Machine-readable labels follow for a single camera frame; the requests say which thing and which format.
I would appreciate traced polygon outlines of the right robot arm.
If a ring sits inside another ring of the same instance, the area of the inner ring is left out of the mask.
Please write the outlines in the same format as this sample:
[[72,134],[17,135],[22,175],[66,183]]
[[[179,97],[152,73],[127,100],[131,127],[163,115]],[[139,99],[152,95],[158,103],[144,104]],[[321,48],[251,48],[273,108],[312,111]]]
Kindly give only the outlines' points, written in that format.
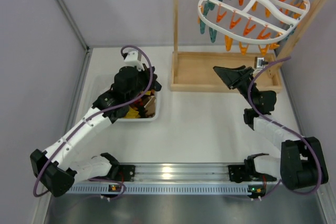
[[214,66],[213,70],[230,90],[238,90],[251,106],[244,110],[244,123],[280,153],[279,157],[267,153],[249,155],[244,164],[250,176],[269,175],[281,180],[290,190],[323,185],[329,181],[320,141],[316,137],[304,137],[272,118],[277,94],[257,88],[253,68]]

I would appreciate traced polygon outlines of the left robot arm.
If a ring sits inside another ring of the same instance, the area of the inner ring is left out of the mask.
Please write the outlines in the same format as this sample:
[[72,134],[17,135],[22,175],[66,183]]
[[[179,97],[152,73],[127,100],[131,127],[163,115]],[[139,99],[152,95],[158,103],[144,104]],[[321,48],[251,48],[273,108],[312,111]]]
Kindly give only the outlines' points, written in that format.
[[114,76],[111,87],[99,95],[82,119],[55,144],[30,155],[33,173],[54,197],[64,195],[74,184],[93,179],[114,179],[120,163],[109,153],[84,161],[76,157],[100,132],[126,116],[129,105],[147,91],[160,91],[155,67],[142,70],[125,66]]

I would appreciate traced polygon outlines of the white round clip hanger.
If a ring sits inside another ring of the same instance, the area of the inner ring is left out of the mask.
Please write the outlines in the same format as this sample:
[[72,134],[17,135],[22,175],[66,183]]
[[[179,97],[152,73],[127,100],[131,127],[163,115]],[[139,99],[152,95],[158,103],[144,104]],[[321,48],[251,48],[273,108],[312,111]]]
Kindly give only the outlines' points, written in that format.
[[253,45],[264,56],[294,34],[309,10],[309,0],[199,0],[197,22],[212,43],[222,36],[227,51],[237,43],[245,55]]

